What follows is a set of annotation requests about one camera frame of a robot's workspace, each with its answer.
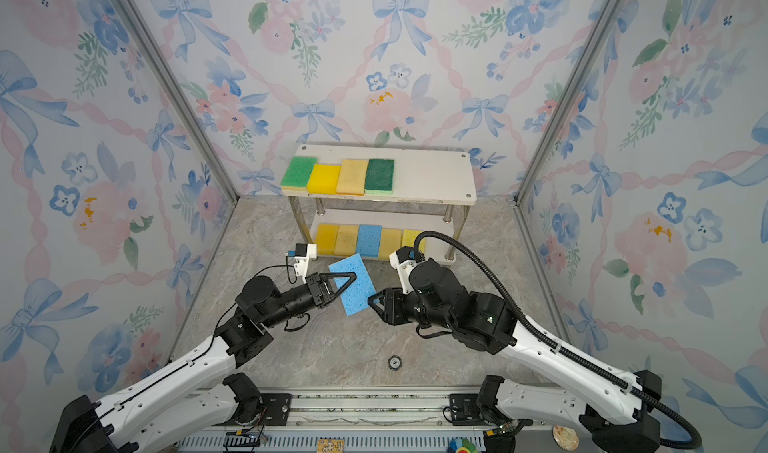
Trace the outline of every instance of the cable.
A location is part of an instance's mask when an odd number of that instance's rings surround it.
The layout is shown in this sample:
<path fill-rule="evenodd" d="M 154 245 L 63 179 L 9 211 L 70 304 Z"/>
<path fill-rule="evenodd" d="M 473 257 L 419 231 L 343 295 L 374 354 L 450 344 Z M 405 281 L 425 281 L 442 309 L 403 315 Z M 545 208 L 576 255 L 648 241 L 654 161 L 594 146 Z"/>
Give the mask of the cable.
<path fill-rule="evenodd" d="M 533 324 L 531 324 L 531 322 L 528 321 L 522 309 L 520 309 L 518 304 L 514 302 L 512 295 L 509 294 L 509 292 L 504 287 L 502 282 L 496 277 L 496 275 L 494 275 L 493 271 L 491 271 L 491 269 L 488 266 L 486 266 L 485 263 L 477 255 L 475 255 L 475 253 L 473 253 L 469 248 L 461 244 L 458 240 L 437 231 L 422 231 L 417 235 L 416 239 L 413 241 L 413 252 L 414 252 L 414 257 L 416 258 L 417 263 L 420 263 L 425 260 L 423 253 L 418 250 L 418 246 L 419 246 L 419 243 L 424 238 L 427 238 L 427 237 L 441 239 L 448 245 L 451 245 L 452 247 L 456 248 L 458 251 L 464 253 L 464 255 L 467 258 L 471 259 L 472 262 L 475 263 L 475 265 L 478 266 L 478 268 L 480 268 L 480 271 L 482 271 L 485 274 L 485 276 L 491 281 L 494 287 L 502 295 L 502 297 L 504 298 L 504 301 L 507 302 L 507 304 L 509 305 L 509 308 L 512 310 L 512 315 L 514 316 L 514 318 L 517 319 L 520 322 L 520 324 L 522 324 L 523 327 L 527 329 L 533 336 L 535 336 L 536 339 L 538 339 L 542 343 L 549 346 L 556 353 L 561 353 L 565 358 L 568 358 L 573 362 L 579 363 L 581 366 L 585 367 L 589 371 L 592 371 L 596 375 L 599 375 L 602 378 L 607 379 L 614 385 L 617 385 L 622 390 L 627 390 L 629 388 L 629 383 L 627 381 L 624 381 L 623 379 L 610 373 L 609 371 L 602 369 L 601 367 L 597 366 L 595 363 L 590 362 L 589 360 L 581 357 L 581 355 L 577 355 L 576 353 L 572 352 L 570 349 L 565 348 L 564 346 L 560 346 L 558 349 L 557 342 L 555 342 L 552 338 L 548 337 L 544 333 L 540 332 L 538 328 L 533 326 Z M 648 395 L 648 393 L 642 390 L 639 390 L 635 387 L 632 387 L 632 389 L 630 390 L 630 393 L 638 397 L 642 402 L 644 402 L 646 405 L 650 406 L 651 408 L 656 408 L 661 413 L 664 413 L 667 417 L 669 417 L 669 419 L 671 419 L 672 421 L 680 425 L 690 435 L 690 440 L 688 441 L 659 439 L 659 445 L 666 446 L 667 448 L 677 448 L 679 450 L 695 450 L 696 448 L 699 448 L 701 446 L 701 435 L 699 434 L 698 430 L 690 422 L 688 422 L 688 420 L 683 418 L 675 410 L 669 408 L 661 401 L 658 401 L 654 397 Z"/>
<path fill-rule="evenodd" d="M 283 331 L 284 331 L 284 332 L 288 332 L 288 333 L 293 333 L 293 332 L 297 332 L 297 331 L 299 331 L 300 329 L 302 329 L 303 327 L 305 327 L 305 326 L 306 326 L 306 324 L 307 324 L 307 323 L 309 323 L 309 322 L 310 322 L 310 320 L 312 319 L 312 316 L 310 316 L 310 314 L 309 314 L 309 313 L 302 313 L 301 315 L 298 315 L 298 316 L 296 316 L 296 317 L 297 317 L 297 318 L 301 318 L 302 316 L 306 316 L 306 321 L 304 322 L 304 324 L 303 324 L 303 325 L 301 325 L 301 326 L 299 326 L 299 327 L 296 327 L 296 328 L 288 328 L 288 322 L 286 321 L 286 327 L 285 327 L 285 328 L 283 328 Z"/>

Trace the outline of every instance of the floral wallpaper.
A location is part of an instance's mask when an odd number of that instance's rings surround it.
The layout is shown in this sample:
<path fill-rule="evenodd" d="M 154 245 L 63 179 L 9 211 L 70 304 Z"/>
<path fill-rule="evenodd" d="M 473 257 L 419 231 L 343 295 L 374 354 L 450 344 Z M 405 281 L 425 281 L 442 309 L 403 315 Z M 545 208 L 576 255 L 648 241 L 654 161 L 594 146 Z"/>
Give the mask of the floral wallpaper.
<path fill-rule="evenodd" d="M 706 451 L 768 451 L 765 8 L 627 0 L 524 204 L 574 342 Z"/>
<path fill-rule="evenodd" d="M 307 142 L 467 151 L 478 194 L 516 192 L 602 7 L 134 1 L 239 192 L 273 195 Z"/>
<path fill-rule="evenodd" d="M 0 450 L 166 361 L 232 204 L 109 0 L 0 0 Z"/>

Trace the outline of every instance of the white shelf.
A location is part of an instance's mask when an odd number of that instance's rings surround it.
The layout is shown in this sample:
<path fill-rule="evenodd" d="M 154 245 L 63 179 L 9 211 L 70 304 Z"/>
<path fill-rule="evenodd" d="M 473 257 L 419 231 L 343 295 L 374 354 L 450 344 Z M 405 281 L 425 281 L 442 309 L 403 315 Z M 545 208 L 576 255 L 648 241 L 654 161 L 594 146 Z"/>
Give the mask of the white shelf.
<path fill-rule="evenodd" d="M 442 220 L 442 216 L 419 215 L 414 213 L 326 208 L 326 214 L 320 216 L 315 213 L 315 217 L 312 219 L 310 235 L 313 238 L 316 237 L 317 226 L 320 224 L 374 225 L 382 228 L 417 229 L 420 231 L 430 229 L 432 231 L 445 233 L 450 237 L 453 236 L 453 221 L 446 223 Z M 444 243 L 437 238 L 426 238 L 422 240 L 422 243 L 424 242 L 426 242 L 424 256 L 427 258 L 434 258 L 438 263 L 444 264 L 450 264 L 456 261 L 456 258 L 454 258 L 453 261 L 446 260 L 446 254 L 448 253 L 447 243 Z"/>
<path fill-rule="evenodd" d="M 477 202 L 472 164 L 465 152 L 303 145 L 296 150 L 296 156 L 314 156 L 318 163 L 328 165 L 340 165 L 342 160 L 395 160 L 392 195 L 312 195 L 306 191 L 283 191 L 285 196 L 464 206 Z"/>

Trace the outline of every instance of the blue flower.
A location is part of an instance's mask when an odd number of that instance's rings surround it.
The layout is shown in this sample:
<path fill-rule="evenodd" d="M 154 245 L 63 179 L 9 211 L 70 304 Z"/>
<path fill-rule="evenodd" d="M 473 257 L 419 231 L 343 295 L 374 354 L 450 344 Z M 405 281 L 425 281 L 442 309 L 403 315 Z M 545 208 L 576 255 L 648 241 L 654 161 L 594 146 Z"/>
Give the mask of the blue flower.
<path fill-rule="evenodd" d="M 563 247 L 571 249 L 576 246 L 581 227 L 578 214 L 571 203 L 560 203 L 558 211 L 552 216 L 552 229 L 558 236 L 558 243 Z"/>
<path fill-rule="evenodd" d="M 681 88 L 679 86 L 677 87 L 677 95 L 675 96 L 675 99 L 672 100 L 670 98 L 667 101 L 667 110 L 674 109 L 674 112 L 672 112 L 673 120 L 677 118 L 677 115 L 679 115 L 681 111 L 690 112 L 690 105 L 688 105 L 688 101 L 698 97 L 697 93 L 699 93 L 699 85 L 694 87 L 694 80 L 689 81 L 685 88 Z"/>
<path fill-rule="evenodd" d="M 128 32 L 109 0 L 78 0 L 78 12 L 83 20 L 93 27 L 99 43 L 112 54 L 116 54 L 119 47 L 125 48 L 128 44 Z"/>
<path fill-rule="evenodd" d="M 568 0 L 509 0 L 510 10 L 505 21 L 508 34 L 537 34 L 552 27 L 568 11 Z"/>
<path fill-rule="evenodd" d="M 201 269 L 205 266 L 200 262 L 200 255 L 195 256 L 194 259 L 190 261 L 191 257 L 192 253 L 190 252 L 189 247 L 182 243 L 182 245 L 179 247 L 179 258 L 176 260 L 176 265 L 172 270 L 170 270 L 168 279 L 165 281 L 165 284 L 173 289 L 176 289 L 176 285 L 179 284 L 179 280 L 184 282 L 184 285 L 187 285 L 187 303 L 189 303 L 189 300 L 192 299 L 192 294 L 190 291 L 192 280 L 188 272 Z"/>
<path fill-rule="evenodd" d="M 736 371 L 736 384 L 755 403 L 750 406 L 720 405 L 712 395 L 693 381 L 685 378 L 682 380 L 690 389 L 686 396 L 714 406 L 736 426 L 743 429 L 761 429 L 768 421 L 768 401 L 766 400 L 768 399 L 768 375 L 759 366 L 745 366 Z M 765 433 L 763 438 L 758 441 L 754 453 L 764 453 L 765 451 L 768 451 L 768 433 Z"/>
<path fill-rule="evenodd" d="M 93 182 L 98 178 L 96 168 L 88 164 L 88 157 L 84 152 L 77 155 L 73 152 L 67 154 L 67 159 L 62 161 L 62 171 L 69 175 L 69 180 L 75 186 Z"/>
<path fill-rule="evenodd" d="M 48 349 L 50 354 L 43 370 L 46 385 L 51 384 L 54 373 L 63 373 L 64 370 L 55 353 L 58 346 L 58 332 L 48 325 L 39 323 L 80 318 L 98 309 L 96 306 L 85 306 L 88 301 L 88 293 L 85 293 L 68 305 L 59 306 L 49 312 L 45 311 L 61 297 L 62 289 L 54 285 L 51 280 L 35 279 L 24 292 L 24 307 L 16 312 L 9 324 L 0 328 L 0 362 L 7 362 L 18 353 L 22 347 L 24 335 Z"/>
<path fill-rule="evenodd" d="M 383 90 L 384 88 L 386 88 L 386 85 L 387 85 L 387 82 L 384 79 L 384 76 L 382 76 L 380 71 L 377 71 L 374 74 L 370 74 L 366 76 L 366 80 L 368 81 L 369 91 Z"/>
<path fill-rule="evenodd" d="M 709 83 L 704 87 L 704 93 L 700 95 L 697 94 L 693 98 L 693 101 L 698 103 L 696 105 L 696 111 L 694 112 L 694 118 L 698 118 L 702 112 L 704 114 L 710 114 L 712 112 L 711 101 L 716 100 L 720 97 L 720 94 L 723 93 L 723 88 L 717 87 L 717 80 L 719 80 L 717 77 L 709 80 Z"/>
<path fill-rule="evenodd" d="M 341 29 L 341 26 L 346 24 L 344 19 L 339 18 L 341 14 L 341 8 L 338 6 L 331 6 L 331 3 L 326 3 L 326 13 L 328 13 L 328 23 L 333 26 L 336 31 Z"/>
<path fill-rule="evenodd" d="M 395 83 L 398 88 L 407 88 L 410 76 L 411 69 L 406 68 L 405 63 L 393 64 L 389 67 L 389 83 Z"/>
<path fill-rule="evenodd" d="M 53 189 L 53 198 L 48 205 L 56 211 L 61 211 L 65 216 L 72 216 L 74 210 L 80 202 L 80 192 L 77 188 L 64 188 L 62 185 L 56 185 Z"/>
<path fill-rule="evenodd" d="M 317 16 L 317 13 L 312 13 L 312 21 L 307 25 L 310 28 L 310 35 L 313 40 L 320 38 L 323 41 L 328 41 L 327 35 L 331 32 L 331 28 L 326 26 L 327 24 L 328 21 L 326 21 L 324 14 L 320 13 L 320 16 Z"/>
<path fill-rule="evenodd" d="M 688 216 L 683 223 L 688 232 L 685 237 L 688 248 L 701 251 L 707 243 L 719 243 L 723 240 L 723 233 L 720 232 L 722 226 L 723 219 L 707 208 L 700 209 L 696 216 Z"/>
<path fill-rule="evenodd" d="M 205 66 L 208 67 L 207 76 L 214 82 L 216 86 L 221 88 L 221 85 L 226 82 L 230 85 L 230 93 L 234 94 L 235 96 L 240 96 L 242 91 L 240 90 L 240 87 L 237 86 L 237 81 L 245 80 L 245 73 L 240 70 L 230 70 L 230 66 L 226 64 L 224 58 L 221 57 L 216 58 L 215 63 L 213 61 L 206 60 Z"/>
<path fill-rule="evenodd" d="M 598 323 L 594 321 L 592 317 L 592 308 L 586 299 L 581 299 L 578 303 L 578 310 L 581 313 L 581 317 L 584 318 L 579 323 L 574 323 L 570 316 L 565 316 L 565 322 L 573 326 L 577 332 L 584 333 L 589 329 L 589 332 L 584 335 L 584 343 L 581 345 L 581 350 L 588 355 L 592 354 L 592 344 L 594 348 L 599 352 L 608 347 L 608 337 L 603 333 L 603 330 L 598 328 Z"/>
<path fill-rule="evenodd" d="M 656 208 L 656 211 L 662 218 L 677 225 L 677 223 L 683 221 L 683 208 L 685 208 L 685 205 L 685 198 L 682 196 L 675 196 L 673 192 L 668 192 L 664 195 L 664 200 L 662 200 L 661 204 Z"/>
<path fill-rule="evenodd" d="M 89 391 L 93 388 L 99 393 L 109 391 L 130 359 L 133 341 L 130 325 L 109 325 L 97 333 L 78 363 L 78 389 Z"/>

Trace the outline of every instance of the dark green sponge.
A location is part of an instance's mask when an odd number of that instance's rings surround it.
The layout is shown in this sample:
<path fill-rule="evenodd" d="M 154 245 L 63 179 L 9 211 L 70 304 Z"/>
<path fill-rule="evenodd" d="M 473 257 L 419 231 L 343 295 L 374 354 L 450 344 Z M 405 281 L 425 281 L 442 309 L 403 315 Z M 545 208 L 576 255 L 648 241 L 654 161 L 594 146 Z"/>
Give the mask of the dark green sponge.
<path fill-rule="evenodd" d="M 280 182 L 280 187 L 286 191 L 306 191 L 306 184 L 310 182 L 315 163 L 317 163 L 317 158 L 311 156 L 294 156 L 291 158 L 283 181 Z"/>
<path fill-rule="evenodd" d="M 395 160 L 369 160 L 366 172 L 366 195 L 391 195 Z"/>

